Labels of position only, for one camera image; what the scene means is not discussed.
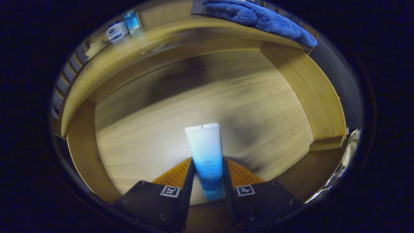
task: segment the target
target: blue and white tube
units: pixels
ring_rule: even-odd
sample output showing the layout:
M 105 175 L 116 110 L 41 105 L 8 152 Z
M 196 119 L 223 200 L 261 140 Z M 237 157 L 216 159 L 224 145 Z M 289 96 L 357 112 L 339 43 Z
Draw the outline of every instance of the blue and white tube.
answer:
M 224 197 L 223 155 L 218 123 L 185 128 L 204 196 L 207 200 Z

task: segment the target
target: wooden panel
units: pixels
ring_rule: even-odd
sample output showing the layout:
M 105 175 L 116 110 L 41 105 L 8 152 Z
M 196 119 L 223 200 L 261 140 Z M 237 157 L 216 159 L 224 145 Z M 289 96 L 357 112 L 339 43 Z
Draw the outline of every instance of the wooden panel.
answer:
M 143 28 L 151 29 L 160 25 L 188 19 L 201 18 L 191 15 L 193 0 L 150 0 L 136 6 Z
M 102 165 L 96 146 L 94 120 L 94 103 L 83 102 L 67 128 L 67 143 L 83 181 L 104 201 L 114 201 L 121 195 Z
M 264 42 L 260 51 L 295 90 L 306 111 L 315 140 L 342 136 L 343 141 L 346 126 L 341 102 L 319 66 L 296 48 Z
M 183 46 L 161 52 L 156 56 L 150 56 L 114 75 L 111 79 L 97 87 L 88 97 L 92 102 L 98 102 L 100 99 L 116 90 L 127 82 L 142 76 L 150 71 L 166 66 L 168 64 L 182 61 L 188 58 L 229 52 L 229 51 L 259 51 L 262 45 L 261 41 L 219 39 L 200 42 L 192 42 Z
M 60 78 L 69 86 L 70 80 L 64 71 L 60 73 Z
M 96 141 L 123 194 L 191 157 L 184 128 L 212 122 L 220 124 L 223 155 L 264 180 L 313 142 L 297 95 L 258 51 L 190 58 L 134 79 L 97 104 Z M 191 204 L 205 201 L 196 177 Z
M 60 87 L 58 87 L 57 85 L 55 86 L 55 92 L 56 94 L 63 99 L 63 97 L 65 96 L 65 93 L 60 89 Z
M 299 200 L 305 202 L 332 176 L 346 148 L 309 151 L 299 162 L 276 177 Z
M 342 136 L 315 140 L 309 146 L 309 150 L 331 150 L 335 148 L 340 148 L 341 143 L 342 143 Z
M 119 71 L 146 58 L 148 56 L 146 53 L 159 49 L 163 44 L 176 43 L 177 41 L 186 42 L 186 33 L 190 34 L 190 39 L 194 39 L 194 36 L 197 34 L 202 34 L 209 35 L 210 38 L 231 37 L 235 39 L 270 41 L 303 50 L 308 49 L 289 39 L 215 18 L 193 19 L 168 24 L 146 31 L 143 36 L 138 37 L 130 34 L 122 43 L 112 44 L 103 50 L 80 73 L 65 102 L 62 116 L 62 132 L 66 131 L 67 124 L 79 104 L 100 84 L 113 77 Z

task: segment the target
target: blue towel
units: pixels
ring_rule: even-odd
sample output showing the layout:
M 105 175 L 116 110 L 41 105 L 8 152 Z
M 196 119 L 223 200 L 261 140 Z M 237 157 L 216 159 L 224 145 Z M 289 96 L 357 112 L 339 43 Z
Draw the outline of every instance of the blue towel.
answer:
M 284 36 L 306 46 L 318 44 L 308 31 L 290 19 L 259 5 L 238 0 L 206 0 L 203 5 L 211 16 Z

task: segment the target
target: lid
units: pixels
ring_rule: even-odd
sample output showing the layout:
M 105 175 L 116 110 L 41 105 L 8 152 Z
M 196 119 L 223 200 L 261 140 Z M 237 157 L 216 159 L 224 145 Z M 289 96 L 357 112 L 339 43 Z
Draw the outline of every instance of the lid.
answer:
M 131 12 L 128 12 L 126 15 L 124 15 L 124 19 L 126 19 L 126 18 L 128 18 L 128 17 L 130 17 L 130 16 L 136 16 L 136 14 L 135 14 L 135 11 L 133 10 L 133 11 L 131 11 Z
M 118 23 L 119 23 L 119 21 L 114 21 L 114 22 L 112 22 L 112 23 L 109 25 L 109 27 L 108 27 L 108 28 L 111 28 L 113 25 L 118 24 Z

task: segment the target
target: white jar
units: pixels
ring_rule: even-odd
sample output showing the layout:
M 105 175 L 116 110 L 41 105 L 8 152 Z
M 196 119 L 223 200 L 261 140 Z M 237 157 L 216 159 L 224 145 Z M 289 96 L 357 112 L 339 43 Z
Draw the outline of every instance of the white jar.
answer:
M 113 22 L 108 30 L 106 31 L 106 36 L 110 42 L 115 42 L 129 33 L 124 22 Z

